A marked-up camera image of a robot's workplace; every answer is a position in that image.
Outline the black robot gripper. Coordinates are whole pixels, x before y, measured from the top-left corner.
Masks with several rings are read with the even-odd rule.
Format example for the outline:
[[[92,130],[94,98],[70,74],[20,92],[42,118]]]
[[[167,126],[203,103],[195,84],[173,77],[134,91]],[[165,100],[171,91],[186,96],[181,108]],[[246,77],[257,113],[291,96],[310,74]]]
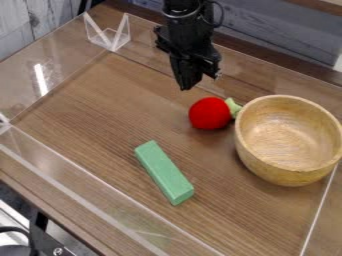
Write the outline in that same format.
[[[166,24],[154,29],[157,46],[170,56],[174,76],[185,91],[202,81],[203,73],[214,80],[221,77],[222,57],[213,45],[213,34],[222,20],[215,20],[213,9],[165,9],[163,15]]]

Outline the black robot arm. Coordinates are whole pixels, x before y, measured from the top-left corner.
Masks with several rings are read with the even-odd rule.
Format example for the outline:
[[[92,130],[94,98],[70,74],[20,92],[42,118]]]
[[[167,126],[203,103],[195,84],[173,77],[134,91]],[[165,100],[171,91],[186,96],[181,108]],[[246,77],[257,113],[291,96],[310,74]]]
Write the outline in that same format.
[[[190,90],[205,75],[217,79],[222,55],[213,45],[225,9],[217,0],[165,0],[166,24],[154,28],[157,47],[169,54],[181,90]]]

